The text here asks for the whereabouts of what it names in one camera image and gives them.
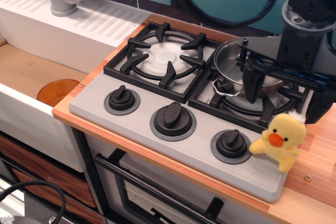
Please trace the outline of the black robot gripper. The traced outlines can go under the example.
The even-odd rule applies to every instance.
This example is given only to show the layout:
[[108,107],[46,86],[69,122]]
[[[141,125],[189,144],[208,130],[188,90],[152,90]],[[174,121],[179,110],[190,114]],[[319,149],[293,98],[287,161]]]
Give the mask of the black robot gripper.
[[317,123],[331,108],[335,90],[335,54],[323,41],[325,31],[285,28],[274,37],[244,37],[242,50],[245,98],[255,103],[266,77],[305,87],[305,124]]

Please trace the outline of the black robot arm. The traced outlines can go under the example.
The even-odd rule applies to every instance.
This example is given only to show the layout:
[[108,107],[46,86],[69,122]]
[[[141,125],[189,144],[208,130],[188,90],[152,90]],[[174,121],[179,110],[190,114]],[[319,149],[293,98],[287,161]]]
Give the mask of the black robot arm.
[[306,123],[314,124],[335,103],[335,52],[323,41],[335,29],[335,0],[288,0],[281,15],[282,35],[238,41],[246,99],[255,102],[265,76],[289,81],[312,91]]

